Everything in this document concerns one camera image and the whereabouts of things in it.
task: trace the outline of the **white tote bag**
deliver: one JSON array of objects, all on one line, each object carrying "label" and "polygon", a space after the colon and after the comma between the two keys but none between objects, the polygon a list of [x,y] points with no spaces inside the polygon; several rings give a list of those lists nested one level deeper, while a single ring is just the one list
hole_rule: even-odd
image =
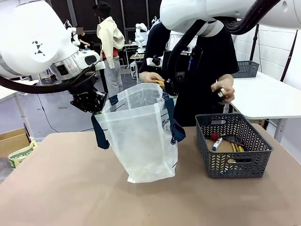
[{"label": "white tote bag", "polygon": [[175,176],[177,142],[185,132],[173,114],[174,99],[158,84],[141,83],[111,97],[102,113],[92,116],[99,147],[112,146],[129,174],[128,182]]}]

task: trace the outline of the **black plastic basket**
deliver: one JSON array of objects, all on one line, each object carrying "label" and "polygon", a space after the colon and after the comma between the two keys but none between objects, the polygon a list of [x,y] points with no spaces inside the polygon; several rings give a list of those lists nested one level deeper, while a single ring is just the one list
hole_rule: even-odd
[{"label": "black plastic basket", "polygon": [[[273,148],[242,114],[197,115],[197,140],[210,178],[261,178]],[[206,138],[213,133],[234,136],[245,152],[214,152]]]},{"label": "black plastic basket", "polygon": [[233,78],[255,78],[259,64],[254,61],[238,61],[239,72],[233,75]]}]

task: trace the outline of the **person's right hand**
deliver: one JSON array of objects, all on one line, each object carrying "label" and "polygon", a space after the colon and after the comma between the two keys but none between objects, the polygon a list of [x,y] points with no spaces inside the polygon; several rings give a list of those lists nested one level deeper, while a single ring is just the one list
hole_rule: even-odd
[{"label": "person's right hand", "polygon": [[146,83],[157,83],[156,80],[164,82],[165,80],[155,72],[142,72],[139,74],[139,79]]}]

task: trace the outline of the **beige jacket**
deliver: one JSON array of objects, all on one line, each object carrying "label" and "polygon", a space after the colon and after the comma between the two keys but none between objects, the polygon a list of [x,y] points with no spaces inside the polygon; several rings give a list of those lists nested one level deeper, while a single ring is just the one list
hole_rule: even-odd
[{"label": "beige jacket", "polygon": [[102,52],[105,54],[110,68],[115,68],[113,62],[113,48],[121,50],[125,39],[112,17],[106,18],[97,26],[97,37],[102,41]]}]

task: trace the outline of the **seated person in background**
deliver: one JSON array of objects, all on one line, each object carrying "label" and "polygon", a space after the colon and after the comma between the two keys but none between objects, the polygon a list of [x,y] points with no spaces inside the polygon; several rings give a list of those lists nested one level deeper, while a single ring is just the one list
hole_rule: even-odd
[{"label": "seated person in background", "polygon": [[[161,68],[147,66],[146,59],[163,55],[169,35],[170,30],[162,23],[152,27],[139,70],[141,81],[156,83],[155,80],[168,79]],[[234,99],[231,74],[238,72],[238,63],[231,34],[223,28],[216,36],[198,37],[197,46],[201,48],[200,63],[192,65],[198,66],[191,67],[196,73],[186,78],[174,110],[174,118],[183,127],[196,126],[198,114],[213,113],[213,92],[221,87],[227,91],[225,102]]]},{"label": "seated person in background", "polygon": [[79,36],[79,41],[80,41],[80,49],[86,49],[85,45],[90,49],[91,44],[88,41],[88,37],[86,36],[86,33],[84,32],[84,28],[81,26],[76,26],[76,34]]},{"label": "seated person in background", "polygon": [[109,96],[112,97],[123,91],[118,51],[124,47],[125,39],[110,16],[111,7],[108,3],[99,1],[93,9],[101,19],[101,23],[97,26],[97,37],[102,43],[100,55],[106,66],[104,76],[108,85]]}]

